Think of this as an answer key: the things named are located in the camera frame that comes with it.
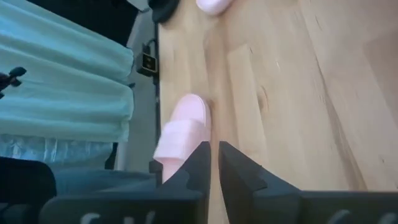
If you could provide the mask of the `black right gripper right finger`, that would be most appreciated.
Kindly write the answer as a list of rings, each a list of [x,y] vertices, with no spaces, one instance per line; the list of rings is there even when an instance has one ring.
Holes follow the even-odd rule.
[[[226,141],[218,160],[230,224],[398,224],[398,192],[300,190]]]

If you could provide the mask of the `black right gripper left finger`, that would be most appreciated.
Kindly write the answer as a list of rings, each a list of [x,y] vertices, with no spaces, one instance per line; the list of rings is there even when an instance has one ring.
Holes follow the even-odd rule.
[[[210,143],[202,142],[155,189],[55,197],[41,209],[39,224],[206,224],[210,166]]]

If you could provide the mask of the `pink slide sandal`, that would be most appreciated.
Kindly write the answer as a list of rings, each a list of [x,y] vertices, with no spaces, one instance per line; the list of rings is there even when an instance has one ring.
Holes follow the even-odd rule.
[[[198,95],[183,96],[161,131],[154,160],[162,164],[162,182],[168,181],[194,150],[211,139],[211,114]]]
[[[206,14],[215,16],[224,12],[234,0],[196,0],[197,6]]]

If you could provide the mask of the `black slide sandal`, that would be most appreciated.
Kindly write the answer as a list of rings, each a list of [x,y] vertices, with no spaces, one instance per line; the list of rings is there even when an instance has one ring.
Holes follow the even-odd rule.
[[[180,0],[148,0],[155,23],[167,22],[174,14]]]

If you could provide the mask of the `black table edge bar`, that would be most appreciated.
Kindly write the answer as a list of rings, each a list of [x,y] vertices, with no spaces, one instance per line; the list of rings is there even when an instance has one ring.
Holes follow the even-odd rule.
[[[160,120],[160,59],[159,59],[159,25],[154,25],[155,57],[157,59],[157,75],[153,79],[155,85],[155,142],[158,143],[161,132]]]

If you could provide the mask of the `black padded seat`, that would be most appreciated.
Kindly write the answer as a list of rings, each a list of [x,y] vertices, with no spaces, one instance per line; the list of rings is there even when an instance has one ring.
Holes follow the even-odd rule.
[[[56,195],[47,164],[0,157],[0,224],[39,224],[42,207]]]

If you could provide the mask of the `light green curtain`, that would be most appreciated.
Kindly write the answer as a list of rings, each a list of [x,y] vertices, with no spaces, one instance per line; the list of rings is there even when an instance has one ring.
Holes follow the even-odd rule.
[[[133,51],[27,0],[0,0],[0,68],[22,67],[0,99],[0,134],[125,142]]]

